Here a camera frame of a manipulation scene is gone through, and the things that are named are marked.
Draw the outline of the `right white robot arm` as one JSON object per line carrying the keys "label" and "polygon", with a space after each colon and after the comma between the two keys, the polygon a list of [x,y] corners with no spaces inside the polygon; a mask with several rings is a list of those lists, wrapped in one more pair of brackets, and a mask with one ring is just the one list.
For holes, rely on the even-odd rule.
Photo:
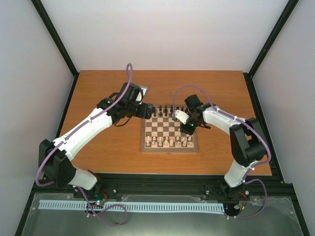
{"label": "right white robot arm", "polygon": [[173,118],[182,123],[180,131],[192,135],[197,127],[208,128],[209,124],[228,134],[234,160],[224,180],[230,188],[243,184],[249,170],[269,152],[259,121],[233,116],[211,103],[203,104],[195,94],[185,99],[185,104],[188,113],[179,109],[173,112]]}

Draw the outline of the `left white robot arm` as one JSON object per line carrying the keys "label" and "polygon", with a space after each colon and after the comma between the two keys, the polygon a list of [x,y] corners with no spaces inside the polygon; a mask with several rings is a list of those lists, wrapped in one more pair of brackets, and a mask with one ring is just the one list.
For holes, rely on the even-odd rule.
{"label": "left white robot arm", "polygon": [[147,87],[124,83],[119,92],[101,100],[73,129],[53,141],[43,140],[39,145],[38,172],[44,173],[50,183],[58,187],[79,186],[90,197],[99,197],[102,185],[97,177],[90,171],[73,166],[71,161],[89,141],[121,119],[151,118],[153,105],[143,102],[147,93]]}

